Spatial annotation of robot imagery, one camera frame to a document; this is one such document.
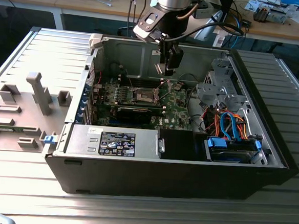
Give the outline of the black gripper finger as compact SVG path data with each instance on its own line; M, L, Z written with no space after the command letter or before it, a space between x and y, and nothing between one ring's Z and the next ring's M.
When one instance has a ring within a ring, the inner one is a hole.
M166 36L161 36L159 42L160 63L167 64L170 54L171 43L166 41Z
M178 46L172 46L169 50L169 57L166 64L166 76L172 76L175 70L179 67L183 58L184 52Z

